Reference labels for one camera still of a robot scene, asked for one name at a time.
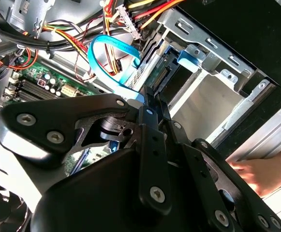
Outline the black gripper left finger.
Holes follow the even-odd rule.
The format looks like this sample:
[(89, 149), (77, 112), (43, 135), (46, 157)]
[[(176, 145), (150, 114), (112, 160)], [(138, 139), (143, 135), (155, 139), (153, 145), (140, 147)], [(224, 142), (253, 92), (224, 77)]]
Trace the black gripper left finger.
[(26, 165), (25, 172), (36, 174), (41, 196), (30, 204), (34, 212), (43, 195), (67, 178), (63, 164), (69, 155), (109, 141), (121, 143), (112, 154), (132, 151), (140, 158), (140, 203), (168, 215), (166, 145), (153, 104), (135, 108), (118, 95), (101, 94), (13, 103), (0, 112), (0, 146)]

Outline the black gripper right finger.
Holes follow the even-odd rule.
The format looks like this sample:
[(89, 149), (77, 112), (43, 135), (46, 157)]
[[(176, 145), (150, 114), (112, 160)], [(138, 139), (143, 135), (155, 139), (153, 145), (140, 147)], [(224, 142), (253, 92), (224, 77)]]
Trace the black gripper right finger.
[(192, 182), (191, 199), (203, 232), (281, 232), (280, 218), (204, 139), (190, 141), (173, 121), (166, 102), (157, 98), (159, 128), (166, 151), (179, 165), (183, 182)]

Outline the person's bare hand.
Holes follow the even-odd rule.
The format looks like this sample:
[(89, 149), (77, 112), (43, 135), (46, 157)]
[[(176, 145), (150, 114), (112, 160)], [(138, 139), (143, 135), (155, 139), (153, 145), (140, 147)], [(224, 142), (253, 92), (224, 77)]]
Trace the person's bare hand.
[(281, 151), (269, 159), (229, 162), (229, 165), (261, 198), (281, 187)]

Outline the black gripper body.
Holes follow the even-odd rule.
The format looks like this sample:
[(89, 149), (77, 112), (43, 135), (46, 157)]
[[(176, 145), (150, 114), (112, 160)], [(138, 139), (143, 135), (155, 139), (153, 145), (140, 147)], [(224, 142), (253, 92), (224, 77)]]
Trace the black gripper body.
[(140, 158), (121, 151), (52, 186), (39, 201), (33, 232), (216, 232), (215, 213), (206, 213), (188, 173), (167, 164), (172, 208), (160, 216), (139, 200)]

